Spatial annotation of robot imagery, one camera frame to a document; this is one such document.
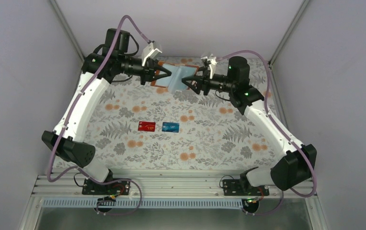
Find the blue credit card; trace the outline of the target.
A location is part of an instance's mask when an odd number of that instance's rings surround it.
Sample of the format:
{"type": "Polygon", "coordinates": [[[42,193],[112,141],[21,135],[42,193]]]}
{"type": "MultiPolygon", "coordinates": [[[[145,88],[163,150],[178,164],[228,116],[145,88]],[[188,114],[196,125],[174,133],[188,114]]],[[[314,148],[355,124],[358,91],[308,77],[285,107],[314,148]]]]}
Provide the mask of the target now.
{"type": "Polygon", "coordinates": [[[179,123],[174,123],[174,122],[163,122],[162,123],[162,132],[179,133],[179,130],[180,130],[179,123]]]}

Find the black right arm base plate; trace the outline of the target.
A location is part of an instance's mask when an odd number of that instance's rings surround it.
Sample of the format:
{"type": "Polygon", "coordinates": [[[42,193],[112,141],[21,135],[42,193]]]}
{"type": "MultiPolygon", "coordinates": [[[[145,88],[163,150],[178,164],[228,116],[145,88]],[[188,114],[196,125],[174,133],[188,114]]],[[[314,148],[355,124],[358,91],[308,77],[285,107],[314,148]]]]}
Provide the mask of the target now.
{"type": "Polygon", "coordinates": [[[254,187],[246,180],[224,179],[220,183],[224,196],[268,196],[269,188],[265,186],[254,187]]]}

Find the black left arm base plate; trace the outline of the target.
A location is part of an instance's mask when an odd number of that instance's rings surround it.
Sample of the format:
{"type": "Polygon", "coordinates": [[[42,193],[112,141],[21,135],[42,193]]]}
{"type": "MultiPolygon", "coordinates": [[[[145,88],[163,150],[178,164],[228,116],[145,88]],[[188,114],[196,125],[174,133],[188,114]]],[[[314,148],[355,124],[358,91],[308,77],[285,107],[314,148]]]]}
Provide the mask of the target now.
{"type": "Polygon", "coordinates": [[[129,181],[120,181],[109,185],[100,185],[93,181],[84,180],[84,185],[82,189],[83,195],[128,195],[130,189],[129,181]]]}

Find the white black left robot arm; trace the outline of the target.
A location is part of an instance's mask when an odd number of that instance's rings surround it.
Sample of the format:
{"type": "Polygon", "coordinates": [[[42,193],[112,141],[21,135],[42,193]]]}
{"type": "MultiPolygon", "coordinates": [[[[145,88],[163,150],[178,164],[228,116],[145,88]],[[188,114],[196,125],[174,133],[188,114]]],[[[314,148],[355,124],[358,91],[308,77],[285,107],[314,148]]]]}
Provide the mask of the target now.
{"type": "Polygon", "coordinates": [[[128,53],[129,40],[133,36],[124,30],[110,28],[105,43],[97,46],[83,62],[80,80],[64,115],[53,131],[44,131],[42,141],[51,150],[47,179],[51,178],[55,157],[72,163],[89,180],[109,184],[111,170],[95,157],[95,147],[84,142],[88,122],[99,100],[119,74],[139,76],[140,83],[152,82],[171,75],[160,66],[157,57],[162,53],[156,41],[147,41],[140,58],[136,52],[128,53]]]}

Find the brown leather card holder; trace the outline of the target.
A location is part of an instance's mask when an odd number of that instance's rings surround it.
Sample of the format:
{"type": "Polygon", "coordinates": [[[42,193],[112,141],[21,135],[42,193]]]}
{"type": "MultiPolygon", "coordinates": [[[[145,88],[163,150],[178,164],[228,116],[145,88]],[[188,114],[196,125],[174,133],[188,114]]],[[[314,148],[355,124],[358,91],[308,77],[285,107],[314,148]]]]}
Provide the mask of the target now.
{"type": "Polygon", "coordinates": [[[172,74],[171,76],[153,81],[150,85],[166,88],[170,93],[190,89],[187,85],[182,83],[182,78],[195,75],[199,69],[198,66],[194,65],[173,64],[164,61],[159,61],[159,65],[169,70],[172,74]]]}

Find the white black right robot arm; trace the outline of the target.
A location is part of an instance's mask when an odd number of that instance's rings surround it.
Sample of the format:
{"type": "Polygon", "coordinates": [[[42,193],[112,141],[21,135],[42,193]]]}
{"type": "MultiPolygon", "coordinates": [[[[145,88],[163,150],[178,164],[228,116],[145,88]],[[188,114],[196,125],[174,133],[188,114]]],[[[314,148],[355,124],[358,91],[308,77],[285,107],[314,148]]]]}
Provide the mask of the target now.
{"type": "Polygon", "coordinates": [[[210,90],[226,92],[229,101],[249,119],[273,148],[274,160],[267,166],[247,170],[241,177],[244,187],[275,185],[285,191],[307,179],[315,179],[315,147],[294,137],[267,105],[267,99],[250,85],[250,66],[244,57],[228,60],[226,75],[216,74],[216,61],[202,59],[202,75],[182,78],[182,83],[195,93],[208,95],[210,90]]]}

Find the red VIP credit card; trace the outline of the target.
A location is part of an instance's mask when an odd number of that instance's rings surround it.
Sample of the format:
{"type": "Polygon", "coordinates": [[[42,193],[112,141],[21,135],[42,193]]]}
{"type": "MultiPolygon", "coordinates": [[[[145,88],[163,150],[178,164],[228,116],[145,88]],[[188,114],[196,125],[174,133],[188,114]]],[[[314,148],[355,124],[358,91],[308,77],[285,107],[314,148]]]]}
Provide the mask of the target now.
{"type": "Polygon", "coordinates": [[[139,121],[138,123],[138,131],[154,132],[155,129],[156,129],[155,122],[139,121]]]}

